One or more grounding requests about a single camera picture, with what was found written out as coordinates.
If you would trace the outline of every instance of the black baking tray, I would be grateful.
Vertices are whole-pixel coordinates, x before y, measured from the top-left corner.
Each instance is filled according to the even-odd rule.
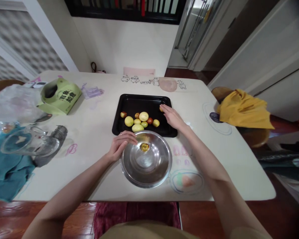
[[[177,136],[177,130],[171,127],[162,113],[159,110],[159,105],[165,104],[172,107],[170,99],[166,96],[147,96],[147,95],[130,95],[123,94],[120,96],[119,104],[117,106],[116,115],[112,127],[112,133],[119,135],[122,131],[132,131],[132,127],[127,127],[124,123],[124,118],[121,118],[122,111],[127,113],[135,119],[135,114],[143,111],[149,114],[153,120],[157,119],[160,122],[158,127],[149,124],[145,130],[150,130],[158,133],[162,137],[174,138]]]

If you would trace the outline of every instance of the teal cloth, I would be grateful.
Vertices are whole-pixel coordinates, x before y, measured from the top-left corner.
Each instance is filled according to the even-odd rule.
[[[10,134],[20,129],[22,128],[16,127]],[[0,147],[4,139],[10,134],[0,136]],[[4,154],[0,151],[0,200],[12,201],[34,168],[30,156]]]

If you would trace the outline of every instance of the stainless steel bowl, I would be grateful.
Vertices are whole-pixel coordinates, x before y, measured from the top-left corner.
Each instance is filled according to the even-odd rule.
[[[153,131],[142,130],[135,134],[138,144],[128,144],[120,159],[123,173],[135,186],[157,187],[165,181],[172,167],[169,145]],[[141,150],[142,143],[150,146],[147,152]]]

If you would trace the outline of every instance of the white table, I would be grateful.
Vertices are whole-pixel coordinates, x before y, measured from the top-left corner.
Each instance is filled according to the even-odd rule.
[[[97,86],[104,90],[104,94],[88,100],[82,95],[69,115],[53,116],[40,123],[42,128],[66,126],[67,139],[47,165],[33,171],[14,200],[48,201],[104,155],[114,137],[112,125],[122,94],[169,97],[173,108],[185,122],[190,122],[198,137],[223,164],[245,200],[266,200],[276,196],[270,180],[237,129],[226,123],[217,124],[210,120],[208,115],[218,103],[202,81],[176,79],[183,82],[182,89],[178,86],[175,92],[166,92],[157,85],[140,83],[153,79],[151,76],[139,76],[140,82],[133,83],[131,80],[122,81],[122,75],[46,71],[40,74],[40,79],[49,82],[59,75],[80,88],[85,83],[85,87]],[[152,189],[138,188],[125,178],[119,162],[116,162],[107,170],[87,200],[213,200],[201,180],[201,173],[195,166],[195,159],[192,158],[191,149],[184,137],[178,133],[176,138],[166,140],[173,152],[173,164],[170,176],[162,185]],[[77,147],[67,154],[68,148],[73,144],[77,144]],[[178,179],[182,179],[184,175],[191,178],[194,186],[182,187]]]

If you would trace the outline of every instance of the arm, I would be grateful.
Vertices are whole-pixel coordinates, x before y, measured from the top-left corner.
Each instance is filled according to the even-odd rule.
[[[111,148],[91,167],[59,191],[37,214],[22,239],[61,238],[65,220],[75,211],[104,171],[117,161],[128,143],[137,144],[132,132],[124,131],[113,139]]]
[[[167,122],[179,130],[189,141],[197,163],[208,184],[227,238],[238,227],[248,227],[270,237],[256,216],[240,196],[227,171],[209,148],[198,138],[191,128],[184,123],[172,108],[161,105]]]

